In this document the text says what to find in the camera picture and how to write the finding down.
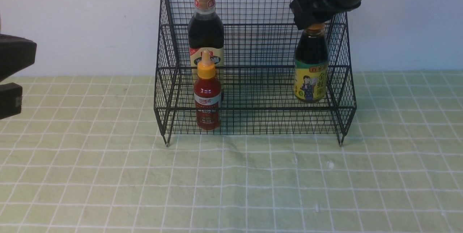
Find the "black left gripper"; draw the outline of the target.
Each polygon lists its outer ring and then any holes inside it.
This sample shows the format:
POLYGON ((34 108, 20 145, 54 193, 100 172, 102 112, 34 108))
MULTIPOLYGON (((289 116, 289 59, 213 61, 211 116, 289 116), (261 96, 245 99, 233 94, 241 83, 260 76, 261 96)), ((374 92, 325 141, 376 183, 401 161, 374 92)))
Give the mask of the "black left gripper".
MULTIPOLYGON (((37 44, 23 37, 0 35, 0 81, 35 63, 37 44)), ((0 119, 21 113, 23 88, 16 83, 0 85, 0 119)))

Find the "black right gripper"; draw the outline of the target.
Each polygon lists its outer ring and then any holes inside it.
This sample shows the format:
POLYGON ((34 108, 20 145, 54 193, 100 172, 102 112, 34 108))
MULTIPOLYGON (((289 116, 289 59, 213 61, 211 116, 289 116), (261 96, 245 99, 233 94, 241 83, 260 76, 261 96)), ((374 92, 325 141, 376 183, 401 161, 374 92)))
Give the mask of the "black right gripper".
POLYGON ((294 15, 298 30, 331 20, 334 15, 346 11, 338 0, 293 0, 289 8, 294 15))

